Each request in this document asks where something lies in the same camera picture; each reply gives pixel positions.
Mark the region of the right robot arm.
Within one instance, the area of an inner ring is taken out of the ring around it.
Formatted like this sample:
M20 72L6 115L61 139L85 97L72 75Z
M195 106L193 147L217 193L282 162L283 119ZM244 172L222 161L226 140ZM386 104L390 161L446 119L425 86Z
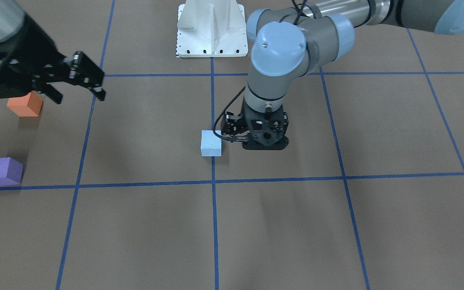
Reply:
M52 38L15 0L0 0L0 99L44 94L56 104L63 99L53 83L88 89L100 101L104 71L84 52L63 55Z

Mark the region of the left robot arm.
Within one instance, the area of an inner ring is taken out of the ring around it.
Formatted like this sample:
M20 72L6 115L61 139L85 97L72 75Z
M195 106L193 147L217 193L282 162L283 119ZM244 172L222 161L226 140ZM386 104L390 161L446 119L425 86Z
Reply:
M224 108L212 132L245 150L285 149L289 120L282 103L291 83L346 55L356 27L379 24L458 35L464 0L304 0L254 11L246 22L253 45L241 112Z

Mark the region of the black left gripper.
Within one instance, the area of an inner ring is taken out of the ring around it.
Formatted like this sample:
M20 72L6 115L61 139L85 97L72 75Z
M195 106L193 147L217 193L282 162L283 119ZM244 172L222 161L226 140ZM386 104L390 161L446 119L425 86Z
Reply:
M281 106L265 112L253 110L243 101L237 116L226 109L220 114L220 138L231 143L242 143L245 150L283 150L289 144L286 130L288 115Z

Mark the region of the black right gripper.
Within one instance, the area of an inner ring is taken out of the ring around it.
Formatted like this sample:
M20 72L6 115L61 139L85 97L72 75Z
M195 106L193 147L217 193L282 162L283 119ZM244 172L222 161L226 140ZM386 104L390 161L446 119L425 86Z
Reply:
M82 86L104 101L104 71L82 51L70 64L49 35L29 16L0 16L0 99L31 91L61 104L63 94L53 83Z

